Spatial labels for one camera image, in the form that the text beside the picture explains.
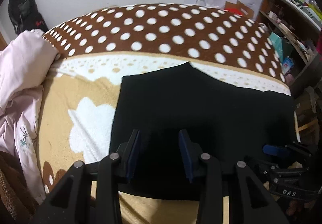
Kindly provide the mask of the person's right hand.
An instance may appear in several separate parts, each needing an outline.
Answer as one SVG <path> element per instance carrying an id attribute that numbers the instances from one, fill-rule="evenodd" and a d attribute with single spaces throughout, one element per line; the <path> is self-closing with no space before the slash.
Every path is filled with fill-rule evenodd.
<path id="1" fill-rule="evenodd" d="M 300 212 L 301 210 L 309 209 L 311 210 L 315 205 L 315 200 L 310 202 L 303 201 L 290 201 L 289 206 L 286 210 L 287 215 L 293 215 L 296 212 Z"/>

